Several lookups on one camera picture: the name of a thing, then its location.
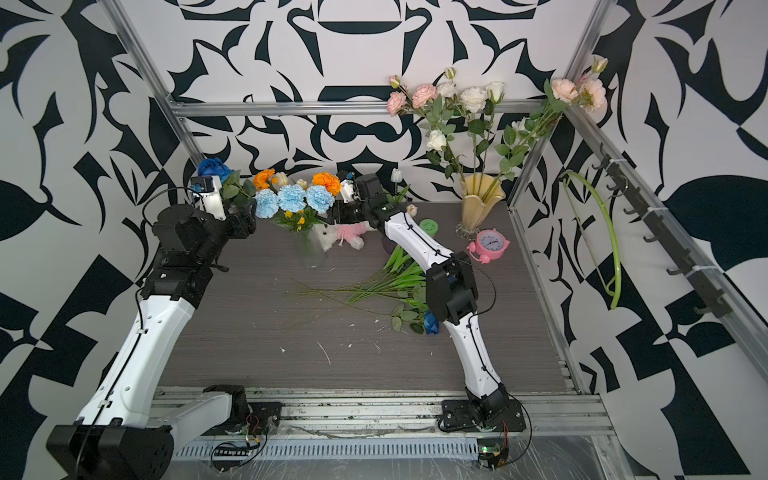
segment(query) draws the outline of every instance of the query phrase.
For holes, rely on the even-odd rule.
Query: pink alarm clock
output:
[[[507,247],[509,247],[509,240],[504,238],[504,235],[501,235],[496,229],[493,229],[478,233],[477,240],[470,242],[467,250],[469,250],[469,255],[478,262],[488,263],[501,257]],[[474,252],[477,252],[480,258],[475,257]]]

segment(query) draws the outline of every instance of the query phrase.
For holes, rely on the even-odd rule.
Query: gray wooden table surface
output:
[[[461,216],[459,204],[417,205],[417,221],[438,222],[437,241],[455,251],[466,248],[467,242],[454,233]],[[497,206],[483,227],[496,228],[511,240],[500,260],[480,266],[498,289],[494,309],[480,317],[493,365],[510,391],[563,392],[558,359],[504,207]],[[299,265],[292,234],[269,221],[260,220],[249,239],[231,240],[220,259],[230,272],[214,271],[200,308],[171,353],[160,385],[463,389],[461,363],[444,327],[437,336],[397,333],[387,316],[319,296],[291,296],[298,287],[294,280],[333,288],[373,275],[389,255],[379,232],[363,238],[362,250],[335,245],[326,254],[324,266],[316,270]],[[475,278],[478,307],[484,309],[492,301],[492,288],[482,274],[476,273]],[[389,313],[396,304],[396,300],[369,299],[356,305]]]

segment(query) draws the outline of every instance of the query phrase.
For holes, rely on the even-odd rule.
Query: green lid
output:
[[[425,218],[421,222],[419,222],[419,226],[424,230],[430,237],[434,237],[437,233],[437,222],[435,222],[431,218]]]

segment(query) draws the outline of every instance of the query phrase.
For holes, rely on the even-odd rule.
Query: orange flower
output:
[[[312,177],[312,183],[315,185],[321,185],[328,190],[334,197],[341,191],[341,182],[336,175],[329,174],[328,172],[322,172],[321,174],[315,174]]]
[[[269,188],[270,185],[266,182],[275,174],[275,170],[273,168],[267,168],[266,170],[262,170],[256,176],[253,178],[253,184],[256,185],[257,190],[264,190],[265,188]]]

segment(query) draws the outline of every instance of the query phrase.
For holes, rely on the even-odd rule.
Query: glass vase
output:
[[[462,222],[456,226],[456,234],[461,238],[474,239],[491,209],[505,197],[501,182],[486,196],[493,180],[494,177],[480,173],[466,175],[462,180]]]
[[[298,231],[294,234],[296,243],[296,255],[299,257],[299,263],[305,268],[317,268],[326,261],[326,253],[317,235],[312,233],[311,229]]]

